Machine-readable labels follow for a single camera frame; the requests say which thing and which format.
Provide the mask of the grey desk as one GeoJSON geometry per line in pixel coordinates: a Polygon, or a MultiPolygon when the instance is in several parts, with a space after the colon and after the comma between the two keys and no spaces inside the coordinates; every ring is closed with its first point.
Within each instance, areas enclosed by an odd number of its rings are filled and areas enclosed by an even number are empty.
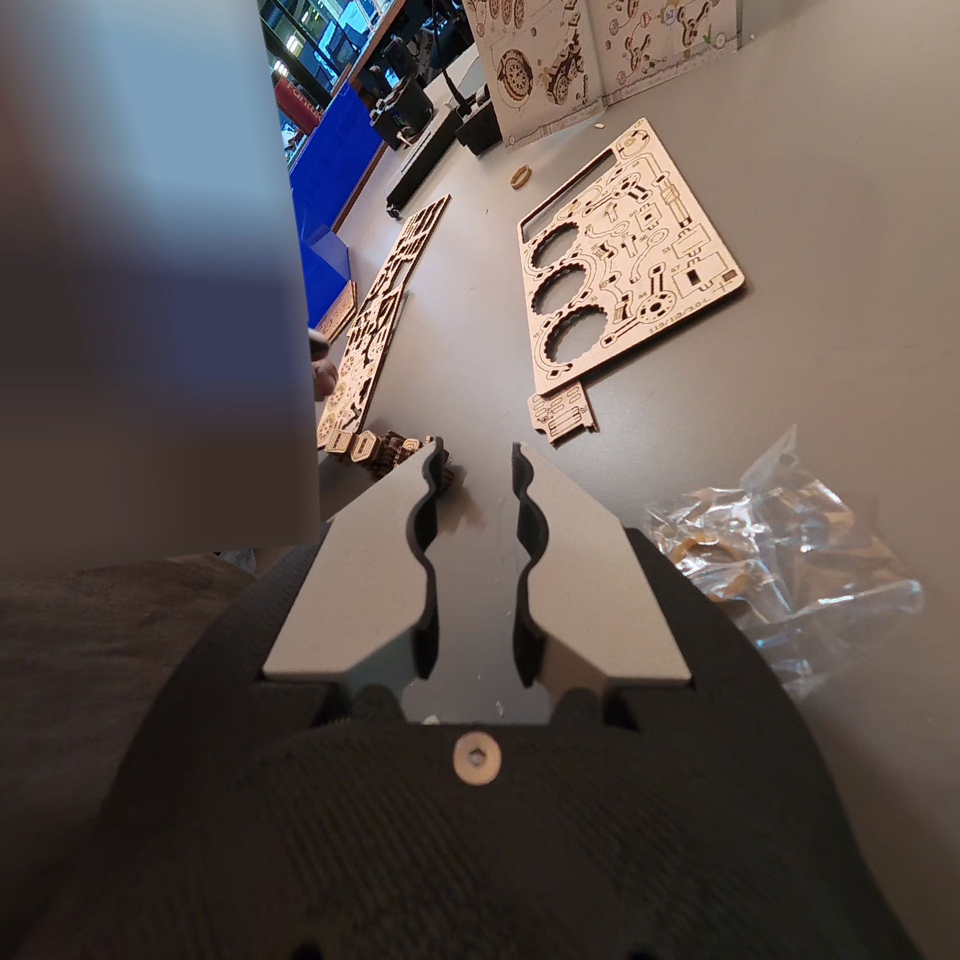
{"type": "Polygon", "coordinates": [[[414,270],[371,429],[443,438],[457,481],[428,554],[440,648],[415,722],[533,723],[511,640],[511,447],[628,526],[737,486],[797,426],[800,463],[892,547],[924,605],[801,704],[865,858],[927,958],[958,958],[958,2],[744,2],[743,44],[593,123],[482,157],[455,146],[406,210],[450,194],[414,270]],[[531,427],[517,227],[648,118],[746,290],[587,387],[599,429],[531,427]]]}

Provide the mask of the large wooden puzzle sheet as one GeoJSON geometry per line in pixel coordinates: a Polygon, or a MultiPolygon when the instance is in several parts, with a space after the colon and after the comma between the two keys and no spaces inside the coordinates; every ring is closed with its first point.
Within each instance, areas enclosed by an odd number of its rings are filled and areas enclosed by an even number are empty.
{"type": "Polygon", "coordinates": [[[332,453],[342,434],[365,425],[394,329],[402,314],[405,284],[451,201],[450,194],[409,217],[347,331],[339,378],[317,426],[317,449],[332,453]]]}

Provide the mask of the wooden puzzle sheet round holes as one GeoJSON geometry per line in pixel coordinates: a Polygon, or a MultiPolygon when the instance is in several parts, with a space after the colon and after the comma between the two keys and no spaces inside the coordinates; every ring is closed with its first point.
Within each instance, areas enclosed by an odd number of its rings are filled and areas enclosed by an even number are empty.
{"type": "Polygon", "coordinates": [[[548,395],[745,283],[646,118],[517,225],[534,392],[548,395]]]}

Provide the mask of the small engraved wooden board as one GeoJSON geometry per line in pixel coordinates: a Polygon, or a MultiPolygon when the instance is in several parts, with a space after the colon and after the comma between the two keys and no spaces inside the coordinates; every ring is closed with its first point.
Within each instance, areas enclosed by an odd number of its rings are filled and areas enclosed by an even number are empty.
{"type": "Polygon", "coordinates": [[[353,320],[357,309],[357,288],[349,280],[324,314],[316,330],[326,341],[332,343],[353,320]]]}

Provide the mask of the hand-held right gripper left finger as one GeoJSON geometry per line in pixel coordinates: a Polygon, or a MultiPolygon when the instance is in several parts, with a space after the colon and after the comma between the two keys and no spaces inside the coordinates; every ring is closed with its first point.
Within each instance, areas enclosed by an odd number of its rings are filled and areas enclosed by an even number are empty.
{"type": "Polygon", "coordinates": [[[447,452],[434,438],[329,522],[263,665],[276,682],[410,685],[439,654],[436,573],[447,452]]]}

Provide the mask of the clear bag of rubber bands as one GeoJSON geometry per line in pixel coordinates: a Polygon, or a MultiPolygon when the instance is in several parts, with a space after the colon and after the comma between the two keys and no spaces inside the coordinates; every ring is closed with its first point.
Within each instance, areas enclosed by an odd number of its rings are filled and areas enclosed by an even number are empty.
{"type": "Polygon", "coordinates": [[[650,502],[641,529],[797,702],[925,606],[923,587],[891,547],[801,464],[796,425],[737,486],[650,502]]]}

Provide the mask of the blue panel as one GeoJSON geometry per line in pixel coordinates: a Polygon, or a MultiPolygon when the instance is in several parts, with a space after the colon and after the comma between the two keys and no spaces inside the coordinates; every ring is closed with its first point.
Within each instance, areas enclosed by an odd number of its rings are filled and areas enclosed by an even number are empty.
{"type": "Polygon", "coordinates": [[[346,83],[290,170],[311,329],[322,322],[352,277],[349,249],[336,225],[386,148],[366,104],[346,83]]]}

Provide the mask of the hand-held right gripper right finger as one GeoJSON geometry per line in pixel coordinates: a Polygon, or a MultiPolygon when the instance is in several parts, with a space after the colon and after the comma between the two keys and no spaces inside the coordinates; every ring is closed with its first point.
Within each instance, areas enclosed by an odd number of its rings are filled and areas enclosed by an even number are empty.
{"type": "Polygon", "coordinates": [[[529,556],[512,636],[523,686],[551,697],[687,687],[690,667],[619,519],[528,444],[512,447],[511,483],[529,556]]]}

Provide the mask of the small slotted wooden sheet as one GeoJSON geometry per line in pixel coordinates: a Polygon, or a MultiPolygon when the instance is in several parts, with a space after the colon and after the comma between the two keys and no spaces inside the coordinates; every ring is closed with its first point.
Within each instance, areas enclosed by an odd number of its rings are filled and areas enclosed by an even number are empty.
{"type": "Polygon", "coordinates": [[[534,393],[528,397],[527,406],[534,431],[553,447],[581,430],[598,431],[593,408],[579,380],[547,394],[534,393]]]}

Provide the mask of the printed instruction sheet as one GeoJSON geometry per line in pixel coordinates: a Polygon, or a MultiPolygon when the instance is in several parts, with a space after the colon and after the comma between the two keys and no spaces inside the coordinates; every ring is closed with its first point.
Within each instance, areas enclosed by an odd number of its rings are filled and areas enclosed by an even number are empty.
{"type": "Polygon", "coordinates": [[[508,150],[736,51],[741,1],[466,1],[508,150]]]}

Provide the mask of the wooden model motorcycle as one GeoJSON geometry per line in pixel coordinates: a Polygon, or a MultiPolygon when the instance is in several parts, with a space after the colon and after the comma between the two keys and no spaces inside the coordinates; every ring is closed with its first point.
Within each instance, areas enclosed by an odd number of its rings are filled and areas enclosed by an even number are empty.
{"type": "Polygon", "coordinates": [[[424,439],[406,438],[394,431],[377,435],[371,430],[355,433],[351,437],[347,459],[364,471],[373,482],[383,479],[438,439],[434,436],[424,439]]]}

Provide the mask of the person's left hand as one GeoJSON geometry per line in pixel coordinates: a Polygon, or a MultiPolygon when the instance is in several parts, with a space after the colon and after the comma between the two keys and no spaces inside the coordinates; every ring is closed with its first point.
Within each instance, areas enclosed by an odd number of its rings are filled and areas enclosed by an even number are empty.
{"type": "Polygon", "coordinates": [[[314,400],[322,402],[331,396],[337,386],[339,373],[330,360],[330,343],[315,328],[308,328],[310,363],[313,371],[314,400]]]}

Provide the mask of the long black bar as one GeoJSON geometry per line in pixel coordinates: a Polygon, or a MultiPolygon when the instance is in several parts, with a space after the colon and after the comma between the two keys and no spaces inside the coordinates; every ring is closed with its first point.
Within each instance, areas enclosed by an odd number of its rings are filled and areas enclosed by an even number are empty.
{"type": "Polygon", "coordinates": [[[461,126],[462,118],[455,107],[448,103],[438,107],[385,187],[386,210],[392,219],[402,220],[402,210],[450,150],[461,126]]]}

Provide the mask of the black box device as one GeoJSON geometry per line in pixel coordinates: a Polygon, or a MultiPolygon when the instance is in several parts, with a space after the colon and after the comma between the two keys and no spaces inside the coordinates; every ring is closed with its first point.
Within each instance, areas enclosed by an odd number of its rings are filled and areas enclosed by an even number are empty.
{"type": "Polygon", "coordinates": [[[456,139],[475,157],[482,156],[502,142],[498,116],[490,98],[483,102],[474,102],[470,113],[456,131],[456,139]]]}

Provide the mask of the person's brown clothing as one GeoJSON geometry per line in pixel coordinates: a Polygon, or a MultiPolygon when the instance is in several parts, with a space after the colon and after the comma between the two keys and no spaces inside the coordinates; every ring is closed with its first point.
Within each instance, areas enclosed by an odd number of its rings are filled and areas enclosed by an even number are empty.
{"type": "Polygon", "coordinates": [[[254,577],[199,554],[2,578],[2,958],[63,886],[169,676],[254,577]]]}

